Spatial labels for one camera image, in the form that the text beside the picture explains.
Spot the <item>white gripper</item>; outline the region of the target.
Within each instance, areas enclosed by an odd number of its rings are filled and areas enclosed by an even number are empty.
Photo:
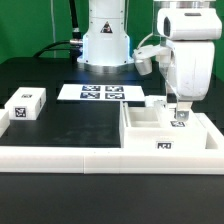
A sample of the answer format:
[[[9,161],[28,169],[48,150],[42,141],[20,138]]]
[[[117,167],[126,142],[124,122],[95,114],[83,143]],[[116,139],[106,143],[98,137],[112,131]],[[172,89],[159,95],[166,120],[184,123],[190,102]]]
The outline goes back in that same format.
[[[160,72],[181,100],[176,104],[175,119],[187,121],[190,101],[202,100],[208,92],[213,40],[221,37],[222,23],[214,8],[162,8],[157,30],[168,49],[167,59],[159,62]]]

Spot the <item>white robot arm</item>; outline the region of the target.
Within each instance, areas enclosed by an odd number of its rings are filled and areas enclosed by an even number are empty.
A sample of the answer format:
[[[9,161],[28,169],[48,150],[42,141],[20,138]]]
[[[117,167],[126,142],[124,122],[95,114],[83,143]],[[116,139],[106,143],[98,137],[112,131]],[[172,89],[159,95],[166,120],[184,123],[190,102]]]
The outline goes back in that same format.
[[[139,43],[130,49],[124,29],[125,0],[89,0],[89,28],[83,36],[80,66],[94,72],[115,73],[129,65],[146,75],[151,59],[159,63],[166,94],[176,98],[175,118],[189,119],[191,105],[205,98],[222,22],[216,0],[153,0],[152,34],[156,46]]]

